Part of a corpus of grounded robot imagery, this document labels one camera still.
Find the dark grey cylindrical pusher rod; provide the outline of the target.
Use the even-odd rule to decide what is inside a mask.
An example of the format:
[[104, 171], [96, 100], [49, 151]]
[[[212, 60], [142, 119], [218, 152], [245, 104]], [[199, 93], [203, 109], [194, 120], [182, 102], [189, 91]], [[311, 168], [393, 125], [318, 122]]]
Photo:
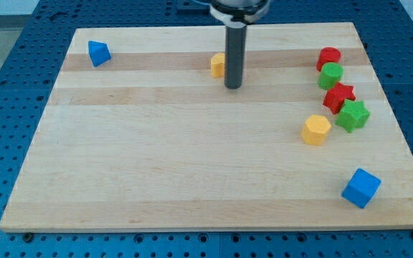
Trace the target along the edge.
[[242, 86], [245, 65], [247, 26], [226, 27], [224, 86], [236, 90]]

